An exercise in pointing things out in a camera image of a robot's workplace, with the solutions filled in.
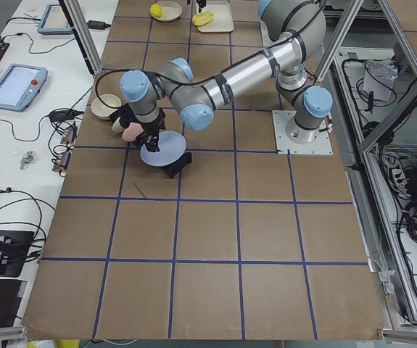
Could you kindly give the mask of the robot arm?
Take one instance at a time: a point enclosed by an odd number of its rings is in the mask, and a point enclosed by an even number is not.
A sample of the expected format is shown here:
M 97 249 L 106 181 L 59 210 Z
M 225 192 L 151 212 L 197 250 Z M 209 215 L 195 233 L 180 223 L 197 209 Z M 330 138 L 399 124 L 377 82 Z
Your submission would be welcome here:
M 324 3 L 314 1 L 261 1 L 258 15 L 266 24 L 272 45 L 214 74 L 202 82 L 193 80 L 185 59 L 174 59 L 154 72 L 130 70 L 120 79 L 120 90 L 146 138 L 145 147 L 156 152 L 164 116 L 158 100 L 170 100 L 182 122 L 193 131 L 202 131 L 214 119 L 217 108 L 267 79 L 296 110 L 286 125 L 288 137 L 306 144 L 330 113 L 330 92 L 308 81 L 305 62 L 314 54 L 326 29 Z

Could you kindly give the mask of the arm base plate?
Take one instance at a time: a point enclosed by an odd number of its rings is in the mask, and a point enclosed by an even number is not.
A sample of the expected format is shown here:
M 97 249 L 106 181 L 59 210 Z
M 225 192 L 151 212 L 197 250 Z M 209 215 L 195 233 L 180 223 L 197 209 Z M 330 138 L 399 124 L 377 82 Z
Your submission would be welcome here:
M 273 129 L 278 154 L 331 156 L 333 150 L 325 121 L 315 130 L 305 130 L 295 122 L 295 111 L 273 110 Z

